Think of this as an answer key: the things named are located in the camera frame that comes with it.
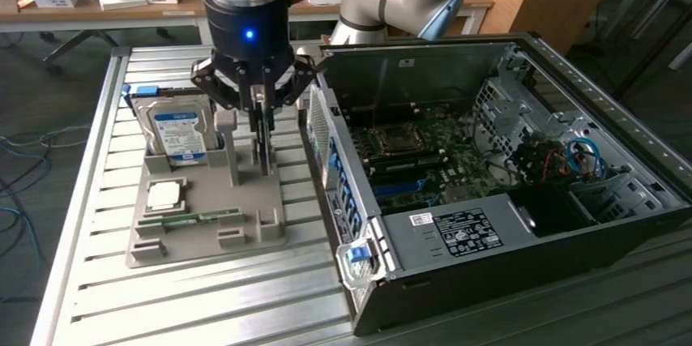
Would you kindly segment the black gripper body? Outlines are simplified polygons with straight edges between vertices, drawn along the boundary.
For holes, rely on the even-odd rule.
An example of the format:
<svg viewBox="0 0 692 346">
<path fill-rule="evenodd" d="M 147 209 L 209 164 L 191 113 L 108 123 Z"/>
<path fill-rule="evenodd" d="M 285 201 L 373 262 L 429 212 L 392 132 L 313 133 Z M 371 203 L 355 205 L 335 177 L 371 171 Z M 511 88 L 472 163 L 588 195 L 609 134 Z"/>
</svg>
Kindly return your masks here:
<svg viewBox="0 0 692 346">
<path fill-rule="evenodd" d="M 272 0 L 259 6 L 223 4 L 204 0 L 213 52 L 211 63 L 231 80 L 237 79 L 237 64 L 247 66 L 252 84 L 272 82 L 295 63 L 289 45 L 291 0 Z"/>
</svg>

